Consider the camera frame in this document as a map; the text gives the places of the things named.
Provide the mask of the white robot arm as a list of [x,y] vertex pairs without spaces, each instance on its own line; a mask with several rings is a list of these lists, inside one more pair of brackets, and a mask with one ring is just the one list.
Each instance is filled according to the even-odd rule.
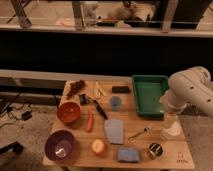
[[210,72],[202,66],[172,74],[168,79],[169,89],[160,97],[164,111],[179,114],[191,103],[213,117],[213,91],[207,87],[210,81]]

